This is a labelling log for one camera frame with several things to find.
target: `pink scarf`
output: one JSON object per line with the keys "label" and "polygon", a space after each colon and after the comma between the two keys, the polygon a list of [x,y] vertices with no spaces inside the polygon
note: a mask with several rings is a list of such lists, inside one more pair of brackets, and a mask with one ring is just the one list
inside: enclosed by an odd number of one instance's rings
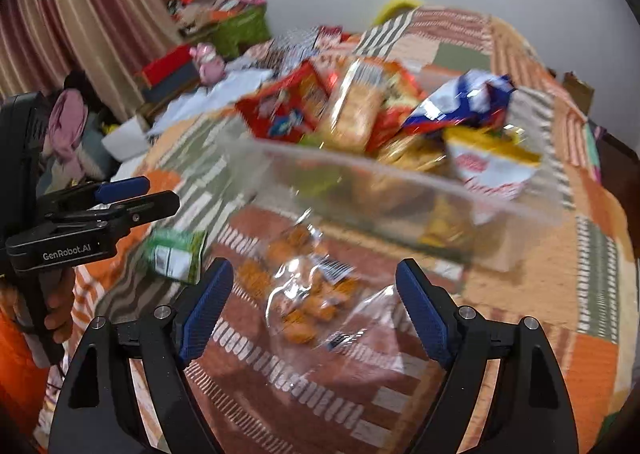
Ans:
{"label": "pink scarf", "polygon": [[82,139],[88,110],[77,89],[65,89],[53,106],[49,117],[49,139],[53,153],[75,179],[84,176],[76,156],[76,147]]}

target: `clear plastic bag of orange snacks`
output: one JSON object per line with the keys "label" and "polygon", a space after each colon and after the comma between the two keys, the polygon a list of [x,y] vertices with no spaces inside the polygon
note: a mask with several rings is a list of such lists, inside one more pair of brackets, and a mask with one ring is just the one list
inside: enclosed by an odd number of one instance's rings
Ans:
{"label": "clear plastic bag of orange snacks", "polygon": [[332,258],[308,217],[245,259],[236,281],[264,310],[278,357],[300,373],[352,347],[399,300],[393,279],[380,290],[380,279]]}

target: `green snack packet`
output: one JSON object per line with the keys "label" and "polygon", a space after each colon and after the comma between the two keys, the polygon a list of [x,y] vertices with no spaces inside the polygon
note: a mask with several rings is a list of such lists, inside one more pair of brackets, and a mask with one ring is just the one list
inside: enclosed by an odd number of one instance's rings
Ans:
{"label": "green snack packet", "polygon": [[145,257],[158,274],[181,283],[200,281],[200,264],[205,231],[183,232],[160,228],[145,241]]}

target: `red book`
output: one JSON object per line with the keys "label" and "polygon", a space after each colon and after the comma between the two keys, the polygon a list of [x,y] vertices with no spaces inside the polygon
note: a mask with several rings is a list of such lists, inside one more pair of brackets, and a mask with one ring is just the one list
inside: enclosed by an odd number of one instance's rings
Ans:
{"label": "red book", "polygon": [[152,88],[158,85],[165,78],[176,72],[179,68],[190,62],[189,44],[178,46],[160,59],[147,64],[137,75],[142,79],[142,83],[146,88]]}

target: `green basket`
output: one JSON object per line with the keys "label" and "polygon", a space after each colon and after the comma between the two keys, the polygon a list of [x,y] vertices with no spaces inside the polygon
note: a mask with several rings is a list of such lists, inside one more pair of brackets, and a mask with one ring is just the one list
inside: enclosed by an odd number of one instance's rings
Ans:
{"label": "green basket", "polygon": [[211,43],[226,60],[237,59],[250,46],[271,39],[264,18],[266,5],[249,7],[237,16],[207,25],[187,40],[190,44]]}

